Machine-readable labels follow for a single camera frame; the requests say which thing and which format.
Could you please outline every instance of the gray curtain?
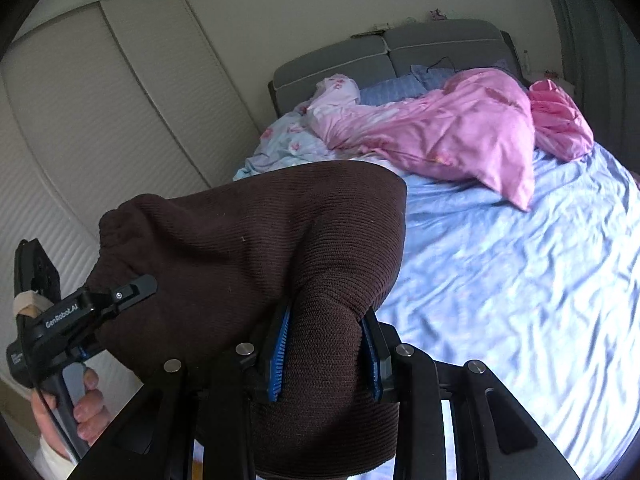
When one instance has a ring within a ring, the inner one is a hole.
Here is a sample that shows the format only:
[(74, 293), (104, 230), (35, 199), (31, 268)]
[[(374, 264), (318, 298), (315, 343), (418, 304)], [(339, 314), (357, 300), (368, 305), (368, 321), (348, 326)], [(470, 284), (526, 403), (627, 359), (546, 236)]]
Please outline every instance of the gray curtain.
[(596, 140), (640, 171), (640, 44), (610, 0), (551, 0), (564, 78)]

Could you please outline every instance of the brown knit fabric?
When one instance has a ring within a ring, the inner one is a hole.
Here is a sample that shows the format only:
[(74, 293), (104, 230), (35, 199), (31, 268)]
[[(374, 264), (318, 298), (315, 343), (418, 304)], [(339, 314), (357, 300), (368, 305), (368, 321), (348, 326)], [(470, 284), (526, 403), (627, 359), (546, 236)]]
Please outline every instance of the brown knit fabric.
[(405, 199), (400, 178), (353, 161), (136, 197), (100, 221), (87, 285), (148, 273), (158, 293), (98, 339), (144, 380), (167, 359), (190, 366), (244, 341), (293, 298), (282, 393), (252, 413), (256, 469), (321, 479), (375, 468), (395, 453), (398, 410), (370, 398), (358, 322), (398, 274)]

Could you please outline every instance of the closet door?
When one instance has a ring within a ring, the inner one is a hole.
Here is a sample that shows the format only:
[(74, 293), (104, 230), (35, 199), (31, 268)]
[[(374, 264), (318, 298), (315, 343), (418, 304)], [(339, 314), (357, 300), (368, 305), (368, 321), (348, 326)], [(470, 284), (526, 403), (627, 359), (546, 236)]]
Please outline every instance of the closet door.
[[(68, 294), (95, 263), (106, 211), (230, 182), (258, 132), (185, 0), (104, 0), (12, 45), (0, 64), (0, 142), (5, 346), (22, 238), (40, 239)], [(0, 375), (11, 382), (4, 360)]]

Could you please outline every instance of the upholstered headboard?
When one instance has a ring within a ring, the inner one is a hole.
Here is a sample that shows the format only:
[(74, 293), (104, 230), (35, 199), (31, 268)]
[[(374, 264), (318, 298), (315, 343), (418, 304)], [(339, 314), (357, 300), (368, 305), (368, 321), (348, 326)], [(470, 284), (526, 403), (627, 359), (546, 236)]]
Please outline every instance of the upholstered headboard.
[(278, 115), (309, 99), (316, 83), (335, 73), (361, 88), (409, 73), (412, 64), (431, 66), (444, 57), (458, 70), (505, 59), (524, 81), (510, 36), (483, 20), (443, 20), (392, 28), (380, 35), (341, 41), (279, 67), (270, 83)]

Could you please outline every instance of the human hand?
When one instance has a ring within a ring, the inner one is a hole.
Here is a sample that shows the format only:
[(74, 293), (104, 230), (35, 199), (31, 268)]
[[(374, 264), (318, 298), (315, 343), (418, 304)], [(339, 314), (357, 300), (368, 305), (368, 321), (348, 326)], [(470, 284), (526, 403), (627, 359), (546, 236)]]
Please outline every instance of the human hand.
[[(111, 416), (107, 407), (104, 405), (104, 397), (98, 387), (98, 374), (91, 368), (87, 368), (84, 372), (84, 387), (87, 393), (82, 397), (74, 407), (74, 418), (78, 421), (78, 436), (86, 440), (90, 446), (94, 444), (98, 437), (111, 421)], [(56, 397), (47, 392), (43, 392), (47, 404), (50, 409), (55, 409), (57, 405)], [(56, 427), (47, 413), (40, 396), (35, 390), (31, 393), (31, 409), (36, 420), (40, 433), (58, 454), (68, 458), (65, 445), (58, 436)]]

